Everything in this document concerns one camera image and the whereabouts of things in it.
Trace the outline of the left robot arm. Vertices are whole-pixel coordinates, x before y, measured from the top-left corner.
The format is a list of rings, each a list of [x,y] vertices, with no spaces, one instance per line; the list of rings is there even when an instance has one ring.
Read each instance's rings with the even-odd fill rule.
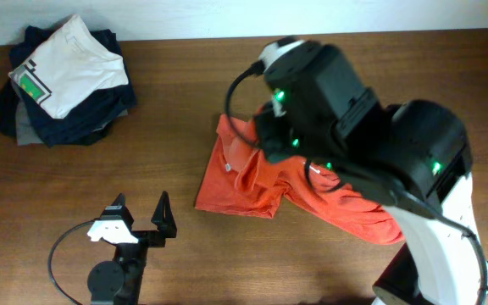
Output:
[[[148,250],[164,247],[168,239],[177,236],[168,192],[162,192],[151,222],[154,230],[133,230],[134,219],[122,193],[94,220],[87,235],[115,250],[112,259],[98,263],[88,275],[92,304],[138,303]]]

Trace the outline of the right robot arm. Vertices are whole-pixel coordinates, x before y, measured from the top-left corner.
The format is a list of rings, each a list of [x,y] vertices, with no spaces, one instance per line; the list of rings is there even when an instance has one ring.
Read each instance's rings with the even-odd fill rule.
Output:
[[[378,304],[481,304],[485,259],[463,122],[426,100],[382,106],[336,46],[289,36],[260,54],[273,95],[256,118],[278,163],[301,156],[388,212],[405,237],[373,290]]]

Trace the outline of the red orange t-shirt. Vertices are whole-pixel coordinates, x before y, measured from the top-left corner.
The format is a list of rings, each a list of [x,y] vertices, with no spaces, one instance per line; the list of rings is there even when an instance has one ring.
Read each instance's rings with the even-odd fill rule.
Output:
[[[364,241],[390,245],[404,240],[393,217],[338,175],[317,164],[304,171],[305,158],[291,157],[277,164],[249,147],[230,128],[255,137],[252,121],[222,114],[202,179],[195,208],[202,211],[272,219],[286,198],[299,208]]]

